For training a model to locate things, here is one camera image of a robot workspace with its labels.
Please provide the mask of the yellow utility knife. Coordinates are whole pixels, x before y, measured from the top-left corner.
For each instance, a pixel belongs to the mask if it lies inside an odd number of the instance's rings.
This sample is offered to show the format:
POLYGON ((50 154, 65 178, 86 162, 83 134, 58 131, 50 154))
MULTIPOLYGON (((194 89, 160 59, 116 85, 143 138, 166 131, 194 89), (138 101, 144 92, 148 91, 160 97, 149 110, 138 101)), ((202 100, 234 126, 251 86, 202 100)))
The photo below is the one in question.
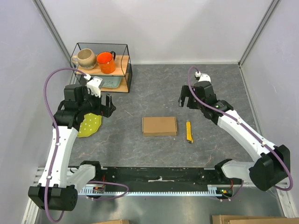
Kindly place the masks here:
POLYGON ((188 143, 193 143, 192 132, 191 132, 191 122, 189 120, 186 121, 186 140, 188 143))

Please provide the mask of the brown cardboard express box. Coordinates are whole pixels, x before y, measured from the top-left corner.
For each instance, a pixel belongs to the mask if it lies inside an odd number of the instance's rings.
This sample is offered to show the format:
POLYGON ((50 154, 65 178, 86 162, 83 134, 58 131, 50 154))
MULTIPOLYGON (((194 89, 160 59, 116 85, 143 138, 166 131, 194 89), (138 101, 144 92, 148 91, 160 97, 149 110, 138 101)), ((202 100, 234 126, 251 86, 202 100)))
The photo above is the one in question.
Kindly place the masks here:
POLYGON ((176 117, 143 117, 142 134, 150 136, 176 136, 178 133, 176 117))

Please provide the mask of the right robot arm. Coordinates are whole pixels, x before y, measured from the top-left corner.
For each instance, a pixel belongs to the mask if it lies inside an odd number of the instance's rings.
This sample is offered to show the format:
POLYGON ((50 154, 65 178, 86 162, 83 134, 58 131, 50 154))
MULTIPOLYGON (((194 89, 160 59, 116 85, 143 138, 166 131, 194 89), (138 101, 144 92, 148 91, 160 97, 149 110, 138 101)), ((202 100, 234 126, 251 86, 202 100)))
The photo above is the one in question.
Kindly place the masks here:
POLYGON ((230 134, 250 155, 251 162, 226 159, 216 165, 214 178, 226 183, 237 178, 252 182, 258 189, 267 191, 289 177, 290 150, 276 146, 249 126, 225 100, 218 100, 209 81, 198 81, 193 86, 182 86, 179 106, 201 110, 204 117, 230 134))

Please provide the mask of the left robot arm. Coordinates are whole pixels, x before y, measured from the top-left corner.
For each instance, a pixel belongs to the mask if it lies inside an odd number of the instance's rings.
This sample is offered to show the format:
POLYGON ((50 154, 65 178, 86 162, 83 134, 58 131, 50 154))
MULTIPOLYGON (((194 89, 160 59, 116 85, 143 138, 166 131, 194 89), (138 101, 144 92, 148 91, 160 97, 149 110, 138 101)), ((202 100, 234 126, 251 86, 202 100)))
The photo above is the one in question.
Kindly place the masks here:
POLYGON ((87 114, 110 117, 116 110, 112 96, 91 94, 91 89, 79 84, 67 85, 64 100, 54 114, 52 144, 44 172, 37 186, 28 190, 29 198, 42 210, 72 211, 78 200, 79 191, 90 181, 102 180, 99 161, 83 161, 78 170, 67 176, 68 165, 74 141, 87 114))

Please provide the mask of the light green tray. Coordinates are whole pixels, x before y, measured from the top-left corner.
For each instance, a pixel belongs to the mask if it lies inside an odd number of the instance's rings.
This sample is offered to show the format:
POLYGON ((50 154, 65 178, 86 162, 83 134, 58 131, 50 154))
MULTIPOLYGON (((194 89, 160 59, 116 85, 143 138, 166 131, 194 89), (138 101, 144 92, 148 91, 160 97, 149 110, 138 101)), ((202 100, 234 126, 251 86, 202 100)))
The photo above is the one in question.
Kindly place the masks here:
POLYGON ((104 81, 103 87, 115 89, 120 85, 122 77, 103 76, 102 79, 104 81))

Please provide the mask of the yellow-green dotted plate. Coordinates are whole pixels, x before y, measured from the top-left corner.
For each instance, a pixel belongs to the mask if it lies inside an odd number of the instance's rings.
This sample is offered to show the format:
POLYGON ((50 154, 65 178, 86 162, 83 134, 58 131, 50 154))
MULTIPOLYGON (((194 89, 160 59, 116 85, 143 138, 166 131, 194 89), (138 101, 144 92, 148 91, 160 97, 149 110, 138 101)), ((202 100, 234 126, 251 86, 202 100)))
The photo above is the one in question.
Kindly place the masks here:
POLYGON ((80 124, 77 137, 85 138, 96 133, 101 126, 102 116, 93 113, 86 114, 84 120, 80 124))

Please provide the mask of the orange mug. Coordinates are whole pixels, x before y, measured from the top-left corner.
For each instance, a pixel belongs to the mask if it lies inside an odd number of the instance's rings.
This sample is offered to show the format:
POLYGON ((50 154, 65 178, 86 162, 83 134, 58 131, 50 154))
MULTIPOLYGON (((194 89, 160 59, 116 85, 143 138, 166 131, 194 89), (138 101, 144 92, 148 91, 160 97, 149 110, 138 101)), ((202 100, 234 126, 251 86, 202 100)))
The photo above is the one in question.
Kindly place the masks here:
POLYGON ((115 66, 116 53, 111 52, 102 52, 97 56, 97 63, 99 64, 100 70, 104 74, 113 73, 116 69, 115 66))

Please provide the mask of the beige ceramic mug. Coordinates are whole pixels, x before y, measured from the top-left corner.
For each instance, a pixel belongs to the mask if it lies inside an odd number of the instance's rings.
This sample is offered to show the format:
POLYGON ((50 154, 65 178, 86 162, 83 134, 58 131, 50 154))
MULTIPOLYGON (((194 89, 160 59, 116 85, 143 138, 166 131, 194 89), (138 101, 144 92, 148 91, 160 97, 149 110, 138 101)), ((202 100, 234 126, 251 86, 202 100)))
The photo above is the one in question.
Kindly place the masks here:
POLYGON ((91 70, 96 66, 96 56, 91 49, 82 49, 77 55, 71 57, 71 61, 86 70, 91 70))

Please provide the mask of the cardboard piece bottom centre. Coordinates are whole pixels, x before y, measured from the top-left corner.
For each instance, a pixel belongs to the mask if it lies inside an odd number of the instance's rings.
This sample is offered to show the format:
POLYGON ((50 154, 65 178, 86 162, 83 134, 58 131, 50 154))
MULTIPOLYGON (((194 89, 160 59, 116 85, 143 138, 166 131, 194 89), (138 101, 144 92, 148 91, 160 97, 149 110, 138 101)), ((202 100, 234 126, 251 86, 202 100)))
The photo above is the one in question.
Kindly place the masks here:
POLYGON ((119 220, 109 220, 104 222, 98 222, 93 224, 130 224, 129 220, 119 219, 119 220))

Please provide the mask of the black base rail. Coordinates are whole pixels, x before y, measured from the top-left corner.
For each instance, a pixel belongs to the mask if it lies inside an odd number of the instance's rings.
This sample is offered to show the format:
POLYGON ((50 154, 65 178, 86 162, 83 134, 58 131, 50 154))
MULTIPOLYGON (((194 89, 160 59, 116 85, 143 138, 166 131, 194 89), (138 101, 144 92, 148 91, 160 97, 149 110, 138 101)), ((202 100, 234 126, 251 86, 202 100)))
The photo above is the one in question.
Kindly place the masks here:
POLYGON ((127 185, 130 193, 183 193, 207 191, 208 185, 231 186, 229 179, 214 168, 102 167, 93 181, 127 185))

